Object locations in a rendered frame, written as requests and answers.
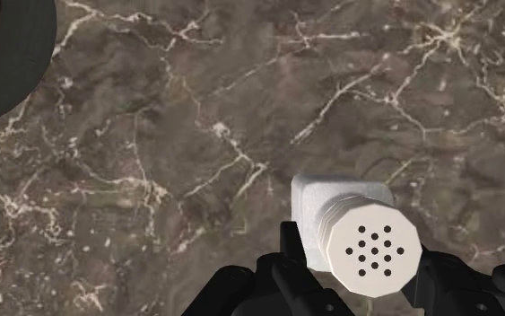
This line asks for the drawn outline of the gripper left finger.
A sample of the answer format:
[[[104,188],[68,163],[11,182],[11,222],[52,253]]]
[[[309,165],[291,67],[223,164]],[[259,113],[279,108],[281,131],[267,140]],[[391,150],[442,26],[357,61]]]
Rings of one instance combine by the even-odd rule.
[[[337,292],[309,271],[298,225],[280,224],[280,250],[256,269],[219,268],[181,316],[355,316]]]

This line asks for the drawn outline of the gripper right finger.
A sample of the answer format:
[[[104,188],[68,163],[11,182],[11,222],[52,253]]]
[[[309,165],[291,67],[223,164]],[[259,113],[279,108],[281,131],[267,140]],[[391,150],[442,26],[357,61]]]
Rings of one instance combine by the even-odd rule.
[[[423,316],[505,316],[505,264],[486,275],[455,255],[423,248],[401,293]]]

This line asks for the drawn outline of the white salt shaker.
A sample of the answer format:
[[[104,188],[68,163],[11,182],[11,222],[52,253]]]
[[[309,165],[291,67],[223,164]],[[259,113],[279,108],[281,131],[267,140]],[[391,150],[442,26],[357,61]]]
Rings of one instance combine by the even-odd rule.
[[[348,291],[370,298],[396,293],[415,277],[419,234],[394,206],[386,184],[298,174],[291,202],[308,268],[328,272]]]

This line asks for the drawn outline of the dark grey round bowl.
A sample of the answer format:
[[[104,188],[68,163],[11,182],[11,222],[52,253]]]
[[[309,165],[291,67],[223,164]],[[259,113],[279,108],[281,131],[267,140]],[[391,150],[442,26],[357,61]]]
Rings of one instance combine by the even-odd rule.
[[[55,0],[0,0],[0,117],[38,86],[56,37]]]

